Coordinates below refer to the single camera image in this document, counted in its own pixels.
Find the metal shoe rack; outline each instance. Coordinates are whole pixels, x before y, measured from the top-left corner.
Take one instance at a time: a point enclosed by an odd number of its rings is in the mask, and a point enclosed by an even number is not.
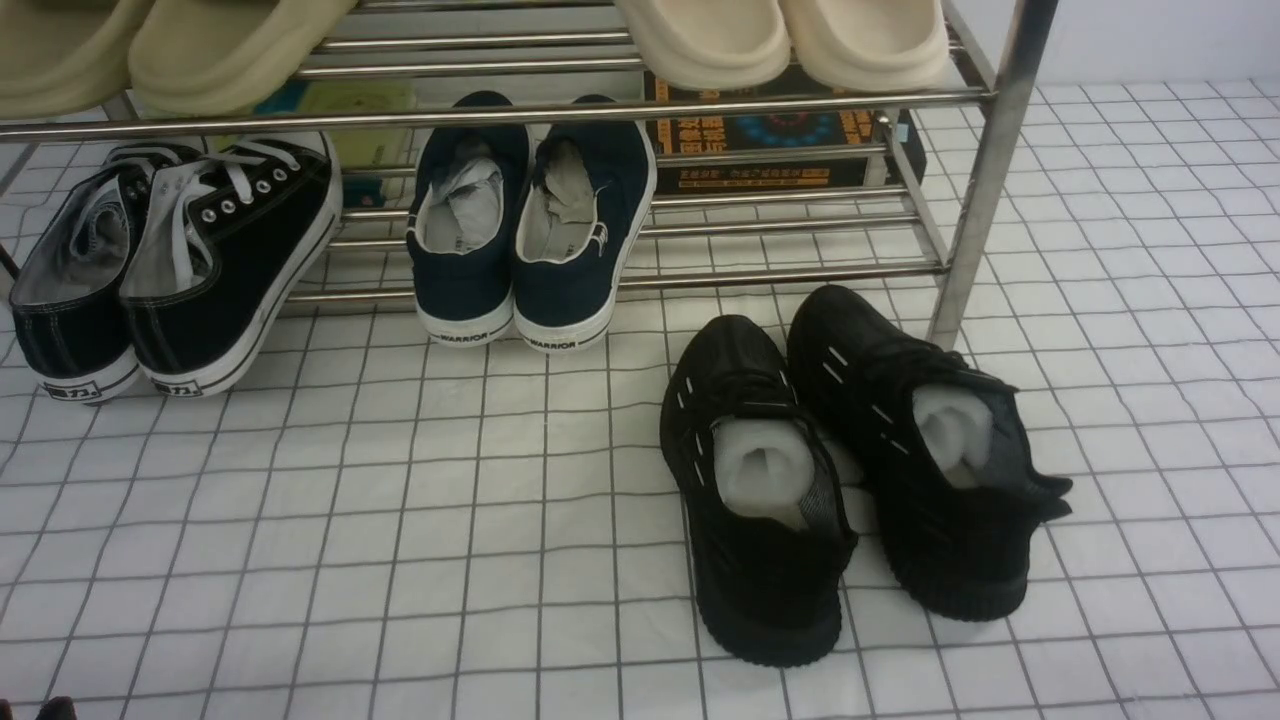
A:
[[[443,13],[477,9],[530,9],[530,8],[584,8],[611,5],[609,0],[364,0],[353,12],[357,14],[392,13]],[[283,132],[300,129],[352,129],[352,128],[430,128],[453,126],[483,126],[503,123],[559,123],[593,120],[600,118],[653,120],[658,118],[684,118],[700,115],[753,115],[831,110],[870,110],[876,113],[877,141],[850,149],[794,149],[751,152],[704,155],[699,164],[794,160],[800,156],[815,158],[868,158],[869,179],[884,177],[892,164],[900,172],[901,184],[879,184],[851,190],[803,190],[746,192],[714,196],[659,196],[654,209],[705,209],[759,204],[808,204],[842,201],[847,206],[861,201],[896,200],[906,211],[850,210],[841,217],[796,217],[754,222],[717,222],[709,224],[662,224],[648,227],[644,237],[677,238],[726,234],[768,234],[796,232],[831,232],[873,228],[914,228],[922,258],[911,261],[861,263],[841,266],[813,266],[805,269],[764,269],[751,272],[710,272],[694,274],[658,274],[652,277],[623,277],[623,288],[669,290],[690,287],[722,287],[745,284],[777,284],[794,282],[847,281],[890,277],[934,277],[940,293],[929,328],[933,342],[950,347],[955,342],[978,264],[995,219],[1005,176],[1030,100],[1036,74],[1048,40],[1057,0],[1019,0],[1014,9],[1005,55],[998,70],[995,69],[973,33],[956,13],[950,0],[945,3],[951,35],[951,55],[963,78],[963,86],[936,91],[909,92],[882,96],[838,97],[776,97],[776,99],[718,99],[696,102],[618,102],[608,106],[584,105],[524,105],[499,110],[431,108],[397,113],[369,113],[347,115],[271,115],[244,118],[161,119],[137,118],[127,96],[120,96],[104,109],[106,122],[41,123],[0,126],[0,142],[38,143],[65,141],[116,141],[183,135],[234,135],[243,132]],[[447,23],[433,23],[447,27]],[[364,79],[364,78],[444,78],[513,76],[544,73],[582,73],[641,70],[644,64],[637,54],[618,55],[620,46],[631,44],[625,28],[585,32],[527,32],[527,33],[475,33],[466,36],[421,37],[369,37],[332,38],[316,50],[321,60],[297,72],[298,78]],[[539,59],[539,49],[589,47],[609,50],[600,55],[571,59]],[[433,61],[435,51],[456,50],[515,50],[527,59]],[[346,58],[371,54],[422,54],[421,61],[412,63],[353,63]],[[986,117],[982,142],[977,151],[969,187],[965,192],[954,238],[948,242],[941,234],[929,214],[928,202],[910,170],[902,145],[897,141],[896,117],[901,110],[916,108],[975,105]],[[673,159],[658,159],[659,165],[675,165]],[[348,174],[412,177],[412,167],[348,168]],[[404,209],[348,209],[344,220],[356,223],[404,220]],[[339,236],[330,243],[330,252],[381,251],[403,247],[402,237],[347,238]],[[298,304],[333,302],[390,302],[410,300],[412,287],[380,290],[338,290],[296,292],[289,300]]]

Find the printed logo on sole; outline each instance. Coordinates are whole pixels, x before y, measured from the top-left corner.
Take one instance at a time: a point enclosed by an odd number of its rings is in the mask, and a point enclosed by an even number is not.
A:
[[[161,383],[159,380],[151,380],[151,384],[156,386],[156,389],[173,396],[173,397],[201,397],[205,391],[200,389],[200,384],[195,380],[189,383]]]
[[[67,402],[84,402],[86,400],[102,397],[102,391],[92,380],[78,386],[51,386],[45,383],[45,392],[54,400],[65,400]]]
[[[529,340],[529,345],[543,350],[573,350],[579,346],[579,342],[576,340],[566,340],[564,342],[541,342],[538,340]]]
[[[480,342],[489,340],[494,333],[480,333],[480,334],[438,334],[436,340],[440,342],[453,342],[457,345],[463,345],[468,342]]]

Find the slipper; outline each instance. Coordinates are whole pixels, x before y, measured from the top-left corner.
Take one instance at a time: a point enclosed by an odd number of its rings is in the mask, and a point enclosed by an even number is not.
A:
[[[791,60],[777,0],[614,0],[640,55],[685,90],[768,82]]]
[[[0,118],[49,118],[128,87],[152,0],[0,0]]]
[[[941,0],[785,0],[800,64],[860,92],[936,86],[950,63]]]
[[[356,0],[156,0],[129,50],[148,106],[219,115],[251,109],[298,69]]]

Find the white tiled floor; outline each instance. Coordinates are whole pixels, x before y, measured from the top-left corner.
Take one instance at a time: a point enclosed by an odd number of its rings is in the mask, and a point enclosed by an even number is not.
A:
[[[234,392],[140,388],[96,410],[35,396],[10,331],[0,696],[31,716],[69,693],[88,720],[1274,720],[1277,97],[1262,82],[1037,97],[963,350],[1025,389],[1037,462],[1076,479],[1075,514],[1036,536],[1007,621],[922,612],[850,489],[864,536],[836,652],[764,670],[700,629],[657,402],[710,316],[781,340],[808,288],[631,295],[607,343],[549,360],[517,341],[429,347],[411,314],[294,316]],[[979,118],[919,117],[950,227]],[[40,149],[0,201],[0,242],[28,252],[101,152]],[[672,240],[634,265],[915,251],[893,232]],[[310,281],[407,278],[403,258],[367,255]],[[859,288],[924,328],[927,281]]]

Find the navy blue canvas shoe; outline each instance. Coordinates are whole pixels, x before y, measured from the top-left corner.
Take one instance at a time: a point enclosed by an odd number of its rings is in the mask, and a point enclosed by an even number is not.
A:
[[[516,231],[516,328],[529,345],[566,352],[604,334],[657,183],[643,123],[552,127]]]
[[[509,105],[480,91],[454,106]],[[529,154],[524,126],[438,128],[422,150],[407,241],[417,314],[436,342],[484,345],[511,325],[511,242]]]

